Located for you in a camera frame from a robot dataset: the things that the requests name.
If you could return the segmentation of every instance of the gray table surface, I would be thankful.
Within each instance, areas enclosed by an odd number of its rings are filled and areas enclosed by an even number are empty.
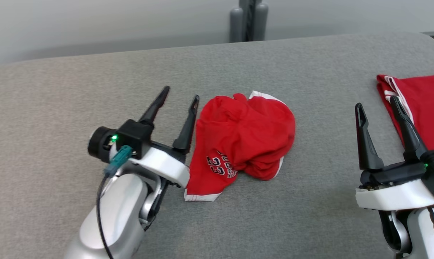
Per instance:
[[[0,66],[0,258],[63,257],[102,179],[89,135],[139,117],[164,85],[154,140],[172,143],[194,94],[202,108],[251,90],[291,108],[296,139],[271,181],[240,174],[215,202],[184,202],[183,189],[170,188],[139,258],[389,258],[378,214],[355,202],[357,102],[384,162],[402,160],[380,73],[434,74],[434,40],[327,36]]]

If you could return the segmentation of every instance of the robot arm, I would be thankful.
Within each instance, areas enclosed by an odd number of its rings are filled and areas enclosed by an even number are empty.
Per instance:
[[[168,186],[187,185],[189,169],[184,161],[191,146],[199,96],[194,97],[182,131],[170,147],[151,141],[153,120],[168,92],[169,87],[164,87],[137,122],[127,120],[119,129],[100,127],[91,136],[89,154],[109,166],[122,147],[129,147],[132,153],[115,167],[115,174],[101,192],[100,223],[107,247],[101,238],[95,206],[70,243],[66,259],[106,259],[110,258],[108,252],[115,259],[133,257],[159,211]]]
[[[384,166],[368,133],[360,103],[355,107],[362,185],[361,208],[378,210],[383,234],[396,257],[434,259],[434,151],[429,151],[396,97],[394,116],[401,127],[404,162]]]

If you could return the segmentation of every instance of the white wall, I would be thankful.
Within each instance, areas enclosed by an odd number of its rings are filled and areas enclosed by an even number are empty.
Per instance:
[[[434,32],[434,0],[263,2],[269,7],[266,40],[383,31]]]
[[[238,0],[0,0],[0,64],[229,41]]]

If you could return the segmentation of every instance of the red garment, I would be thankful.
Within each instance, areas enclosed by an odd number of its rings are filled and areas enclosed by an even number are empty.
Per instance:
[[[196,121],[187,201],[214,201],[238,171],[274,178],[294,142],[294,115],[283,102],[255,91],[249,100],[243,94],[233,97],[213,98]]]
[[[401,129],[389,103],[391,96],[399,97],[399,101],[411,118],[415,128],[428,149],[434,149],[434,76],[397,79],[378,75],[378,92],[393,120],[399,137]]]

